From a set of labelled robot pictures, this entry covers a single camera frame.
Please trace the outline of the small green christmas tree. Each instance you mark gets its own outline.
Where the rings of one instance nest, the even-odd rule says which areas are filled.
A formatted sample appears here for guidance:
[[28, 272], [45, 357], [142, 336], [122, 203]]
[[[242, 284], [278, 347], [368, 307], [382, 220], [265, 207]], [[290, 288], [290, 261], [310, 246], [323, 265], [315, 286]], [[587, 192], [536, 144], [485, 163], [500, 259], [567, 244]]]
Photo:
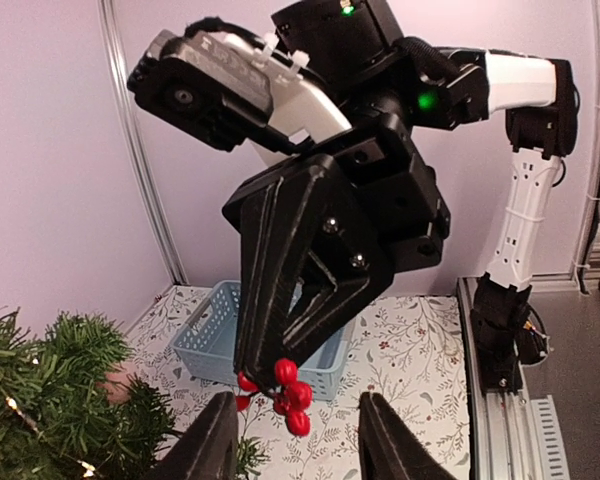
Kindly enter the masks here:
[[0, 479], [153, 479], [175, 428], [167, 395], [135, 374], [111, 405], [98, 383], [132, 349], [103, 315], [62, 312], [41, 338], [0, 312]]

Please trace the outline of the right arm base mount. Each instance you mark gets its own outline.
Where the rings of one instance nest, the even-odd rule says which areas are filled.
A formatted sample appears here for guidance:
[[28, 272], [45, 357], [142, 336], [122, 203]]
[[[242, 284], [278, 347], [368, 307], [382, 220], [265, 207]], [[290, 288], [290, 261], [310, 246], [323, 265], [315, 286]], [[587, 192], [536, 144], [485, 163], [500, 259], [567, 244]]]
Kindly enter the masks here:
[[483, 393], [523, 387], [520, 368], [548, 358], [549, 336], [530, 305], [531, 289], [504, 287], [486, 273], [478, 280], [470, 311]]

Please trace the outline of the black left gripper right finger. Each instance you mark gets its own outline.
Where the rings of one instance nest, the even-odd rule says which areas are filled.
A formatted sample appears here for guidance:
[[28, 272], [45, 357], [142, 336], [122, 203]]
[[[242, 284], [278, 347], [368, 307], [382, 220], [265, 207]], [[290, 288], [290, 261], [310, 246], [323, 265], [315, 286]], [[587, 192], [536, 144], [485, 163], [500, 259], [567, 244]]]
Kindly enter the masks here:
[[358, 449], [362, 479], [454, 479], [379, 393], [360, 396]]

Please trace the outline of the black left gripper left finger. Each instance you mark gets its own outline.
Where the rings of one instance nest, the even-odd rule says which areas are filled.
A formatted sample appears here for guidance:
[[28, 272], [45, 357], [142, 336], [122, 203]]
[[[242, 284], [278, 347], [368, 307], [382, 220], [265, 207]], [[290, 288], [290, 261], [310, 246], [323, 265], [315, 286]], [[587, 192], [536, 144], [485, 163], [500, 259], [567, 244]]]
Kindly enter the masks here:
[[184, 435], [152, 469], [153, 479], [234, 479], [238, 412], [235, 395], [213, 396]]

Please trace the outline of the red berry twig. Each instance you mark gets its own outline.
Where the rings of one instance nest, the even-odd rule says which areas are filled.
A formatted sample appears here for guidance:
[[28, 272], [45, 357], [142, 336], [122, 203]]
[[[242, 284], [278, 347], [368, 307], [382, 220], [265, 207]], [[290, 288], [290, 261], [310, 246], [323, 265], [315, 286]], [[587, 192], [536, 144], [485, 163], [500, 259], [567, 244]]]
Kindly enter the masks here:
[[[274, 376], [278, 391], [268, 394], [273, 400], [274, 412], [285, 418], [287, 430], [295, 437], [306, 437], [310, 433], [311, 421], [306, 413], [313, 402], [312, 387], [299, 380], [299, 369], [297, 365], [286, 358], [279, 359], [274, 366]], [[251, 399], [265, 392], [254, 382], [249, 380], [243, 372], [237, 375], [238, 387], [246, 392], [246, 395], [235, 397], [238, 412], [246, 410]]]

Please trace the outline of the pink pompom ornament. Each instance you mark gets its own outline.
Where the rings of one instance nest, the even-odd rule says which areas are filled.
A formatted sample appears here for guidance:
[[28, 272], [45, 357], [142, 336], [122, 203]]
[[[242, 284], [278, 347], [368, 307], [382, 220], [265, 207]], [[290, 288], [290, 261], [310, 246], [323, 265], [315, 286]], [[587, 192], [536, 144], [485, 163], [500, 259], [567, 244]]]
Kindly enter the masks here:
[[132, 363], [121, 362], [114, 365], [113, 370], [106, 373], [105, 379], [98, 383], [111, 405], [122, 405], [130, 400], [135, 373]]

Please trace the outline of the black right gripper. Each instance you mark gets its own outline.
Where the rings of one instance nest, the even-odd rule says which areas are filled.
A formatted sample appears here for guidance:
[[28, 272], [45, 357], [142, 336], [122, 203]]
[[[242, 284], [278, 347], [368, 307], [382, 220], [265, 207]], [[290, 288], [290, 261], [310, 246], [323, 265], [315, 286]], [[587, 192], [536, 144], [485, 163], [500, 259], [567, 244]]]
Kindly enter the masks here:
[[329, 153], [353, 187], [317, 154], [245, 180], [222, 208], [240, 234], [234, 369], [260, 388], [278, 387], [279, 359], [303, 364], [386, 290], [394, 266], [439, 265], [450, 234], [435, 170], [397, 115], [330, 138]]

